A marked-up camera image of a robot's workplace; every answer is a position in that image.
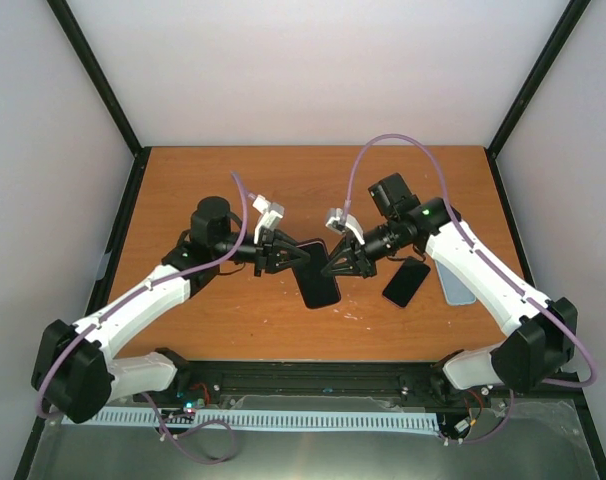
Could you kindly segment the pink phone black screen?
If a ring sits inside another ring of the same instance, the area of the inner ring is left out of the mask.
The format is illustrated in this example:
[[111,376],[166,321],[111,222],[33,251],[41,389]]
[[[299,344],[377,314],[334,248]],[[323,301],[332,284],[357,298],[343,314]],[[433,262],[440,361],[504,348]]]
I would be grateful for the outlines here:
[[431,267],[414,257],[406,258],[382,296],[399,308],[406,308],[431,272]]

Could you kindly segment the light blue phone case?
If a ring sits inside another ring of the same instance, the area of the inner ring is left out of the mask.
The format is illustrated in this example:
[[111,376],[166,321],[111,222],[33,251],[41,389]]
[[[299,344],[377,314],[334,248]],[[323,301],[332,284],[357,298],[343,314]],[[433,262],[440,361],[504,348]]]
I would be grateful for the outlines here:
[[452,307],[472,305],[475,295],[443,264],[434,261],[446,303]]

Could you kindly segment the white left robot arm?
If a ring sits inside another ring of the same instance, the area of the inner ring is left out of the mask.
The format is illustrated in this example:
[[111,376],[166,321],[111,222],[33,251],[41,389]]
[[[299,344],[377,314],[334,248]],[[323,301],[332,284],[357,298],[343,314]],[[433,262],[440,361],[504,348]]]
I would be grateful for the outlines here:
[[219,196],[201,200],[176,246],[138,285],[112,303],[71,324],[56,320],[40,341],[31,385],[37,403],[49,403],[75,423],[94,417],[106,404],[157,391],[169,402],[184,400],[191,378],[182,358],[167,349],[119,358],[122,348],[169,310],[200,293],[226,261],[251,263],[255,273],[276,274],[309,264],[311,256],[278,230],[284,209],[258,196],[243,204],[259,221],[232,212]]

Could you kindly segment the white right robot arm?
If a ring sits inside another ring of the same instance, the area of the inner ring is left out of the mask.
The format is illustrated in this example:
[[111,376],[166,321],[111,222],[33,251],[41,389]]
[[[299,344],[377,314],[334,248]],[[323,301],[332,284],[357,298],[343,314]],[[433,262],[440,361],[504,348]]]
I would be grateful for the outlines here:
[[342,239],[322,272],[326,276],[373,277],[377,261],[412,247],[445,267],[487,309],[505,339],[447,357],[442,374],[466,390],[503,384],[525,394],[549,380],[574,355],[577,308],[565,297],[551,300],[500,261],[444,199],[420,202],[402,176],[369,188],[383,224],[364,231],[345,208],[329,210],[325,224]]

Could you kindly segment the metal front plate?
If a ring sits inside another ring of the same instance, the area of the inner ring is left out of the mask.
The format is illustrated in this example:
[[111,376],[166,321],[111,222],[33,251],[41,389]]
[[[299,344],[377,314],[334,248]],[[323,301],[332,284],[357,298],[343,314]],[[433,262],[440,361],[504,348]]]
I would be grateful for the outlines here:
[[[373,399],[245,397],[230,409],[407,412]],[[50,421],[31,479],[596,479],[580,416],[566,400],[494,402],[434,413],[436,435],[172,429],[144,404],[75,424]]]

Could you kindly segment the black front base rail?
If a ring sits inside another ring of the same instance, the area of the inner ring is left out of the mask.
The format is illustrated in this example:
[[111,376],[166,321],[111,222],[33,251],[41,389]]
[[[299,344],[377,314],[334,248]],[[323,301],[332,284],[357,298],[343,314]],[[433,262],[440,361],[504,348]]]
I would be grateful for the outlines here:
[[224,397],[329,396],[391,398],[402,406],[460,409],[465,400],[487,406],[504,386],[458,389],[430,363],[310,363],[186,361],[170,353],[122,359],[106,368],[74,370],[52,381],[47,399],[68,416],[86,420],[104,405],[148,393],[164,406]]

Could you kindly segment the black left table rail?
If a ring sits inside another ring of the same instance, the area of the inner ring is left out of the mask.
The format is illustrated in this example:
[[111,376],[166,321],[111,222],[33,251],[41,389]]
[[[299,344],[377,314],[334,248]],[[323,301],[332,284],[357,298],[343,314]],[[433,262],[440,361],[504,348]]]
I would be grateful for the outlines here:
[[144,147],[134,158],[85,315],[100,310],[108,303],[151,151],[151,147]]

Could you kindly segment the black left frame post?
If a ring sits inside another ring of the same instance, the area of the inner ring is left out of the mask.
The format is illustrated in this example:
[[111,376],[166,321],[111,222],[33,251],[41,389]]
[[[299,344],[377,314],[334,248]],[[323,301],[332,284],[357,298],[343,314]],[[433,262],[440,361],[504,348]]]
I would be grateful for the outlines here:
[[47,0],[46,3],[102,100],[128,150],[134,157],[137,157],[143,147],[69,3],[65,0]]

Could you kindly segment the black frame post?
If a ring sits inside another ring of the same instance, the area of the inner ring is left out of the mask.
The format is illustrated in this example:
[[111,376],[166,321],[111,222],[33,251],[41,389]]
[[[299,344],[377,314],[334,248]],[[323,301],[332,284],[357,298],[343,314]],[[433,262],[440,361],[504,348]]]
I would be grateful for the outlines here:
[[128,150],[134,157],[137,157],[143,147],[69,3],[65,0],[47,0],[46,3],[102,100]]
[[571,0],[565,6],[489,146],[486,148],[490,160],[498,158],[590,3],[590,0]]

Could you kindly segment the black right frame post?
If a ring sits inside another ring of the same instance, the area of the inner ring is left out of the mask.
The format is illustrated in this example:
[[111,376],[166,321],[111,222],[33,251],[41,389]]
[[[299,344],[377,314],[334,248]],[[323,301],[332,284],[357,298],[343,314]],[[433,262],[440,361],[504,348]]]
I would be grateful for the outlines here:
[[489,146],[486,148],[490,160],[498,158],[590,3],[590,0],[571,0],[565,6]]

